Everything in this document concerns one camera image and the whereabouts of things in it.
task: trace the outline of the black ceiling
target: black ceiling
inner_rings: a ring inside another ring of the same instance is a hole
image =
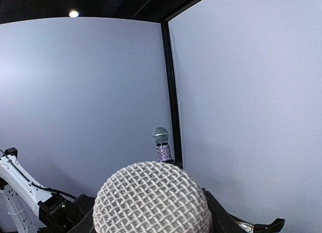
[[[39,18],[107,17],[161,22],[199,0],[0,0],[0,24]]]

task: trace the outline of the metal mesh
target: metal mesh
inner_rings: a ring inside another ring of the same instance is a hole
[[[164,127],[157,127],[153,131],[152,136],[156,144],[167,142],[169,140],[169,133]]]
[[[138,163],[112,175],[95,200],[97,233],[208,233],[210,212],[201,188],[165,163]]]

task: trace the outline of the black bracket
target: black bracket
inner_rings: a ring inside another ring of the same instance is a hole
[[[276,233],[280,232],[284,227],[284,219],[276,219],[271,224],[255,224],[254,233]]]
[[[60,194],[52,193],[45,202],[38,202],[39,219],[47,226],[39,233],[67,233],[90,212],[94,203],[94,197],[84,194],[71,202]]]
[[[177,167],[179,167],[179,168],[181,168],[181,169],[182,169],[182,163],[180,163],[180,162],[176,162],[176,161],[174,161],[173,159],[171,159],[171,160],[167,160],[167,161],[164,161],[164,163],[172,164],[172,165],[175,165],[175,166],[177,166]]]
[[[18,158],[18,150],[15,147],[11,147],[9,149],[6,149],[5,154],[7,156],[12,155],[12,156],[16,156],[16,158]]]

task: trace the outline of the black metal frame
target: black metal frame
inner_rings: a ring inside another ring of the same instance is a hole
[[[173,54],[171,47],[171,38],[169,30],[169,21],[193,6],[194,4],[200,2],[201,0],[187,0],[185,3],[178,7],[173,8],[173,10],[164,17],[161,22],[162,38],[164,45],[164,53],[166,60],[167,78],[168,78],[168,90],[169,90],[169,101],[171,110],[171,121],[172,121],[172,135],[175,151],[175,160],[183,168],[183,158],[182,158],[182,145],[181,145],[181,132],[180,132],[180,116],[179,116],[179,106],[178,106],[178,96],[177,96],[177,85],[176,85],[176,75],[173,63]]]
[[[154,11],[154,13],[156,14],[155,17],[152,16],[149,19],[152,21],[161,19],[161,21],[169,22],[171,19],[200,1],[202,0],[167,0],[167,2],[164,4],[164,7],[168,9],[160,7],[159,9]]]

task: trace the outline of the rhinestone microphone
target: rhinestone microphone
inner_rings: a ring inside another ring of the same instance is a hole
[[[156,143],[156,154],[158,162],[165,162],[171,160],[170,146],[168,144],[169,133],[164,127],[157,127],[152,137]]]

